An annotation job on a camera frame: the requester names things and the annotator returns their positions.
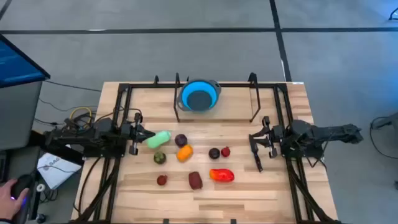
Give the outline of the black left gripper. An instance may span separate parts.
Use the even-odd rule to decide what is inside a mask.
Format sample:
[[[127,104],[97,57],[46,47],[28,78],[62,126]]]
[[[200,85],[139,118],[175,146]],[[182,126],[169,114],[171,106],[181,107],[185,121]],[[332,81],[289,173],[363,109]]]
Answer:
[[[154,136],[155,133],[146,130],[142,126],[143,117],[140,113],[135,113],[134,121],[123,120],[121,123],[121,134],[124,138],[132,140],[132,146],[129,148],[129,153],[132,155],[138,155],[137,144],[142,143],[150,137]]]

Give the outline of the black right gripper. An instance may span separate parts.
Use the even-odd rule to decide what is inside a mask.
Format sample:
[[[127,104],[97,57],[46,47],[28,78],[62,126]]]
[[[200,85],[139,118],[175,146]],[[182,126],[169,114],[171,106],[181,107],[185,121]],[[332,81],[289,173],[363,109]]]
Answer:
[[[268,116],[264,116],[262,119],[263,128],[254,134],[250,134],[252,137],[250,139],[251,145],[260,144],[264,147],[269,148],[269,157],[275,158],[278,153],[274,146],[274,143],[281,143],[282,138],[284,137],[284,128],[281,125],[276,125],[270,128],[270,119]],[[261,137],[266,135],[264,139],[254,139],[257,137]]]

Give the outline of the light green napa cabbage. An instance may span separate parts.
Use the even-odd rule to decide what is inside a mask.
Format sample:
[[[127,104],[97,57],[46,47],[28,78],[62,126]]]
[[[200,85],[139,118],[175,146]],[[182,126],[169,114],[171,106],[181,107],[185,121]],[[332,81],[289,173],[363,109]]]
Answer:
[[[160,131],[156,133],[154,136],[148,138],[146,140],[146,145],[150,149],[156,149],[162,144],[168,142],[171,138],[170,131]]]

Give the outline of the black knife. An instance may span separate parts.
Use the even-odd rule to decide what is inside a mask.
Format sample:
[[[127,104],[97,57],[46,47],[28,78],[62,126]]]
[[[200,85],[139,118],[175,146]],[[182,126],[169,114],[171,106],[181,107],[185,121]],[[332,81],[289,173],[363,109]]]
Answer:
[[[252,153],[254,155],[254,160],[256,162],[256,167],[257,167],[258,171],[262,172],[263,168],[262,168],[261,160],[260,160],[259,155],[258,155],[258,147],[257,147],[257,144],[254,141],[251,142],[251,151],[252,151]]]

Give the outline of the olive green toy fruit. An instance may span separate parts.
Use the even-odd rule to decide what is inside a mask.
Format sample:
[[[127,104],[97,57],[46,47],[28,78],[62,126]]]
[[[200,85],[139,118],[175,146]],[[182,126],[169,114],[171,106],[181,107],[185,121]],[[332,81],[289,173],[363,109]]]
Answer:
[[[166,160],[167,157],[163,152],[158,151],[154,154],[154,162],[156,164],[162,165],[166,162]]]

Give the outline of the dark purple round fruit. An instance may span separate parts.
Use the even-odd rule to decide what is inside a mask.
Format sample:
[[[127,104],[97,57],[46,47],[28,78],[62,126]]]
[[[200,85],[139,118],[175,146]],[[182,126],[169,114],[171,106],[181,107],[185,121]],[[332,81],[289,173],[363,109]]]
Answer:
[[[188,144],[188,139],[184,134],[176,135],[174,141],[178,147],[184,147]]]

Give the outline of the orange fruit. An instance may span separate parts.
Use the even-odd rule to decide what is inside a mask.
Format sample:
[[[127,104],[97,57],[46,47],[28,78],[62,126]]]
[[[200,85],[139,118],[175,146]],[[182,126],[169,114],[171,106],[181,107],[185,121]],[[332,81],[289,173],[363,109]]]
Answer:
[[[191,145],[187,144],[184,147],[181,147],[180,150],[177,152],[177,159],[180,162],[185,162],[188,160],[193,154],[193,148]]]

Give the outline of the red bell pepper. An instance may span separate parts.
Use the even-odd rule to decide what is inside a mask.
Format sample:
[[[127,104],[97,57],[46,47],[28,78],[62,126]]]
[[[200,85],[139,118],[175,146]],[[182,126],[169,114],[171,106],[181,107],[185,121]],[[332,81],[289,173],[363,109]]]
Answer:
[[[211,169],[209,176],[217,182],[232,182],[234,180],[234,173],[229,169]]]

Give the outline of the wooden riser shelf black legs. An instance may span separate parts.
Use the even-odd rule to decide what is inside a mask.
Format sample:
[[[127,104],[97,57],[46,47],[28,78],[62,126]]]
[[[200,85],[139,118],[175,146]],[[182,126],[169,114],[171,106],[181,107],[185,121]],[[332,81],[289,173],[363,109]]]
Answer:
[[[179,121],[238,120],[251,122],[256,117],[257,113],[253,111],[251,103],[251,90],[254,90],[255,97],[259,98],[259,86],[255,73],[250,73],[248,81],[242,83],[218,82],[221,85],[221,94],[218,102],[212,109],[204,112],[182,111],[178,107],[177,100],[179,93],[184,84],[189,81],[191,80],[182,83],[179,74],[175,75],[174,111]]]

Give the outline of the blue collapsible bowl grey rim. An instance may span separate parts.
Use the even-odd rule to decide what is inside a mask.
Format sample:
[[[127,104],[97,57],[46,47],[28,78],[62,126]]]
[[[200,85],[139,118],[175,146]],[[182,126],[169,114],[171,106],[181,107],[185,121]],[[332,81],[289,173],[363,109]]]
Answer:
[[[215,80],[191,80],[182,87],[177,104],[182,111],[204,112],[217,104],[220,94],[221,85]]]

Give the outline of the white printed booklet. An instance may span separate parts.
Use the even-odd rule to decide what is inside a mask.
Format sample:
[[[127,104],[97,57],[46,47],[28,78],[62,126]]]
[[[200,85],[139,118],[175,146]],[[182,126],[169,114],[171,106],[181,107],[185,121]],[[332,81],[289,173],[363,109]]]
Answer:
[[[37,163],[37,171],[51,190],[57,189],[69,177],[81,169],[81,165],[45,153]]]

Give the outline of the grey monitor stand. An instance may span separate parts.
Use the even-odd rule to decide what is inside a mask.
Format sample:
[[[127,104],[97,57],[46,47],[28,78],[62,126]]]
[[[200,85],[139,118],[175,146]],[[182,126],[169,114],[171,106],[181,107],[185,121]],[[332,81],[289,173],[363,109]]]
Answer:
[[[28,144],[42,83],[0,88],[0,151]]]

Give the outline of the black computer mouse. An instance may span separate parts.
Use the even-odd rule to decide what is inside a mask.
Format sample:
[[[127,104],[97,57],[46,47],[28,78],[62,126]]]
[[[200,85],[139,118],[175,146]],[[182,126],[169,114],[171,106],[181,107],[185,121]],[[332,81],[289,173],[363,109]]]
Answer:
[[[17,182],[11,187],[11,198],[17,200],[24,189],[29,189],[28,193],[22,201],[23,205],[26,204],[26,201],[29,199],[30,189],[33,183],[34,178],[31,174],[21,175],[17,179]]]

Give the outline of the blue screen monitor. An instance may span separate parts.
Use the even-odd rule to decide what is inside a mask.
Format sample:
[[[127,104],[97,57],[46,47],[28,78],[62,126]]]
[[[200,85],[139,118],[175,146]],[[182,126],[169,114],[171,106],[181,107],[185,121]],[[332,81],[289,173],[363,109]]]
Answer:
[[[48,72],[0,34],[0,88],[49,79]]]

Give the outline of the person's hand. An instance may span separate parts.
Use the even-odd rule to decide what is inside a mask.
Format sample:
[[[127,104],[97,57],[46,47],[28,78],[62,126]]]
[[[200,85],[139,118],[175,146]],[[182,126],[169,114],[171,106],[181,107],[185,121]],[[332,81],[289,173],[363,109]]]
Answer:
[[[26,195],[29,192],[28,188],[22,190],[18,199],[11,198],[12,186],[17,182],[16,179],[8,180],[2,187],[0,187],[0,221],[8,222],[19,212],[24,202]]]

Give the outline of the black metal table frame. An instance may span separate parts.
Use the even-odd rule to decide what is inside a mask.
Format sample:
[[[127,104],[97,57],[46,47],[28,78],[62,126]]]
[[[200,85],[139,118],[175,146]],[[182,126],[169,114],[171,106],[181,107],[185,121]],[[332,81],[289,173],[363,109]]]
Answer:
[[[305,87],[292,82],[259,82],[259,98],[251,90],[253,121],[181,120],[174,111],[173,82],[106,82],[99,100],[98,117],[114,118],[117,124],[132,121],[136,110],[144,127],[153,132],[186,135],[193,148],[185,162],[177,159],[178,146],[168,141],[160,146],[167,160],[154,162],[154,150],[138,146],[138,155],[120,159],[88,158],[82,170],[77,202],[69,224],[163,223],[297,223],[340,224],[323,166],[310,167],[305,159],[271,159],[261,147],[259,172],[249,135],[262,129],[262,118],[271,125],[288,126],[295,119],[312,122]],[[211,159],[211,148],[228,146],[231,154]],[[210,178],[211,169],[229,169],[232,182]],[[202,189],[192,190],[188,175],[197,171]],[[163,186],[160,175],[168,177]]]

